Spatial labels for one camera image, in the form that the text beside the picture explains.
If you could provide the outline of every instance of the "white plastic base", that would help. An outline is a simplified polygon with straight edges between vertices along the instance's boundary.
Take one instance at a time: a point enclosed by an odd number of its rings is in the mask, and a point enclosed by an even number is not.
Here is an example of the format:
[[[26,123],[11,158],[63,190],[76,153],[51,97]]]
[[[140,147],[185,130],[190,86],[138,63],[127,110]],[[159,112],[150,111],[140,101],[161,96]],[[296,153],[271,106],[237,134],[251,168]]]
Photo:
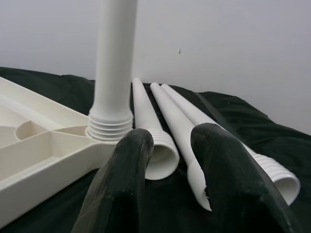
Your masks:
[[[115,147],[88,117],[0,77],[0,228],[88,172]]]

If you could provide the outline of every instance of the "white plastic pole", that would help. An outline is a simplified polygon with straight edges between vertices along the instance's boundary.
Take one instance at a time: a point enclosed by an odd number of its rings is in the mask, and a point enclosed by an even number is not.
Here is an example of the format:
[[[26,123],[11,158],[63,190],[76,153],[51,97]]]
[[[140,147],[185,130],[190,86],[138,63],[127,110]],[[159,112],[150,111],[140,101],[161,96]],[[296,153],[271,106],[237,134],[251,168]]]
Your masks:
[[[180,110],[190,119],[190,121],[194,125],[199,125],[202,123],[212,123],[219,125],[167,84],[163,84],[161,88],[165,91],[167,95],[170,96],[174,103],[180,108]],[[255,161],[271,178],[272,182],[275,184],[275,186],[285,199],[286,203],[288,205],[292,204],[293,201],[297,198],[300,191],[299,179],[292,172],[283,167],[274,159],[269,158],[265,155],[256,154],[247,145],[245,145],[244,143],[242,144],[245,149],[250,153],[250,155],[255,159]]]
[[[190,137],[194,125],[163,91],[159,84],[151,84],[151,91],[186,161],[188,166],[187,178],[193,194],[197,202],[204,209],[211,211],[205,194],[206,182],[204,173],[191,148]]]
[[[87,134],[116,144],[132,129],[129,107],[137,0],[102,0],[94,104]]]
[[[147,92],[138,78],[133,79],[133,99],[135,126],[148,130],[155,145],[145,178],[148,180],[164,179],[171,175],[178,166],[178,150],[171,136],[163,131]]]

